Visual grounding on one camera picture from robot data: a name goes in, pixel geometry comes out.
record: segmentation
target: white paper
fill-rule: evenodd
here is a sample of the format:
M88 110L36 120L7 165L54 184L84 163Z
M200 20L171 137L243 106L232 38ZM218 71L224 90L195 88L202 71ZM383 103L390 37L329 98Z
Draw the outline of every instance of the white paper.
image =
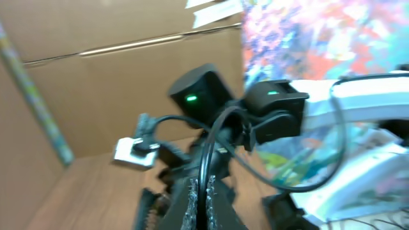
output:
M227 0L222 3L209 6L205 9L194 12L196 19L193 23L193 28L207 25L225 17L240 13L243 11L243 6L240 0Z
M191 7L194 7L194 6L199 6L201 4L209 3L211 1L213 1L213 0L187 0L185 9L191 8Z

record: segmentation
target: robotic arm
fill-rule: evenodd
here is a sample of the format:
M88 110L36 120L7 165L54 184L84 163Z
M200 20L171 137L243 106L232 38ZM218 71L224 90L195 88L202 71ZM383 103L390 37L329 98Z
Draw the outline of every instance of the robotic arm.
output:
M251 151L256 142L262 144L293 137L300 135L302 130L345 120L407 119L407 76L409 74L397 73L394 78L378 79L378 75L369 75L361 81L266 81L255 84L243 98L236 100L213 65L206 64L186 73L169 90L169 96L184 116L151 118L142 114L133 138L120 139L114 152L114 163L138 170L152 168L157 158L167 166L158 176L166 185L165 191L162 194L143 191L135 229L246 229L232 207L234 188L221 180L229 176L228 164L233 157L264 183L284 191L274 204L275 208L280 207L282 216L272 223L272 229L287 229L289 220L291 226L317 229L302 218L303 209L295 205L289 193L308 192L326 181L308 188L273 185L236 157L235 148L244 146ZM334 92L337 100L331 93L332 86L337 86ZM339 106L331 105L342 105L345 115ZM334 119L334 113L342 118L341 121ZM203 129L188 153L171 143L156 140L157 125L168 119L179 119L192 128ZM340 133L345 135L345 130L341 129ZM346 144L343 137L342 153ZM209 140L212 139L215 139L214 147L210 148ZM209 154L213 156L203 167L204 156ZM340 154L338 166L342 159ZM201 177L208 179L205 185L201 184Z

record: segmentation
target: green light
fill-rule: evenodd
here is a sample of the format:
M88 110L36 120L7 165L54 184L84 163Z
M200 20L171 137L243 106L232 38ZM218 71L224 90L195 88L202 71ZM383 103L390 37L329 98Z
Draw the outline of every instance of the green light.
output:
M191 102L197 99L197 96L195 95L190 95L188 97L186 97L186 101Z

